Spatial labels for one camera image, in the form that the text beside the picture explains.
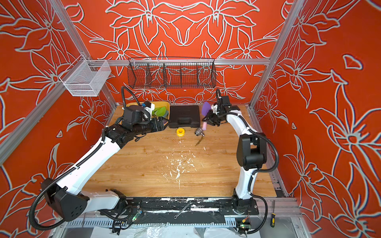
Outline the purple shovel pink handle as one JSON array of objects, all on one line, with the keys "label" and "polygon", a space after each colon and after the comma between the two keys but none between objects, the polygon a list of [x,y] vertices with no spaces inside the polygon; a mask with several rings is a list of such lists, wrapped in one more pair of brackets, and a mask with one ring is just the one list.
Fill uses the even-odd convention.
[{"label": "purple shovel pink handle", "polygon": [[211,105],[208,102],[204,102],[202,109],[201,109],[201,114],[203,115],[202,119],[202,130],[205,131],[207,128],[207,123],[209,121],[209,111],[211,109]]}]

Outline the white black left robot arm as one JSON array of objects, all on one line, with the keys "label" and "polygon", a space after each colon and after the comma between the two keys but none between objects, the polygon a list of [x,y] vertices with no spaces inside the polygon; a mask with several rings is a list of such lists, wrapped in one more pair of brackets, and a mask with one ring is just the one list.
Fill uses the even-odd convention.
[{"label": "white black left robot arm", "polygon": [[[136,101],[136,105],[123,105],[123,108],[123,115],[113,125],[102,129],[101,137],[84,156],[55,179],[47,178],[42,182],[41,192],[33,201],[28,213],[31,227],[39,231],[52,230],[64,222],[73,221],[83,213],[92,211],[99,211],[115,223],[122,223],[128,219],[121,216],[134,208],[118,190],[110,189],[101,193],[82,190],[100,167],[127,143],[139,141],[149,133],[166,128],[164,118],[154,115],[156,106],[152,102]],[[48,226],[38,223],[35,213],[42,199],[59,214],[60,221]]]}]

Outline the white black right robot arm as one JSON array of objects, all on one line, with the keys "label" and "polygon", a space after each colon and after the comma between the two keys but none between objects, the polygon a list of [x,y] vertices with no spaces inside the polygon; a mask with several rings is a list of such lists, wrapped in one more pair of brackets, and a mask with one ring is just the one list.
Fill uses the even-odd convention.
[{"label": "white black right robot arm", "polygon": [[[239,181],[232,196],[232,206],[235,210],[248,208],[255,198],[263,199],[253,194],[254,183],[259,173],[270,173],[279,165],[279,153],[275,145],[265,134],[254,130],[244,118],[239,107],[230,103],[228,96],[223,96],[216,89],[216,103],[214,103],[206,116],[202,119],[210,126],[220,126],[228,123],[239,137],[236,158],[240,169]],[[274,152],[274,164],[264,169],[267,162],[267,147]]]}]

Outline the green shovel wooden handle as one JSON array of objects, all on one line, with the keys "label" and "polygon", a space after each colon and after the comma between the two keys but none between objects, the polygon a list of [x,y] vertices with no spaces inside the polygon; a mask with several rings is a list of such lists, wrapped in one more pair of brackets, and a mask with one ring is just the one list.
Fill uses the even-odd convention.
[{"label": "green shovel wooden handle", "polygon": [[152,116],[153,117],[166,117],[167,116],[167,109],[166,107],[159,107],[159,108],[155,108],[153,111],[152,111]]}]

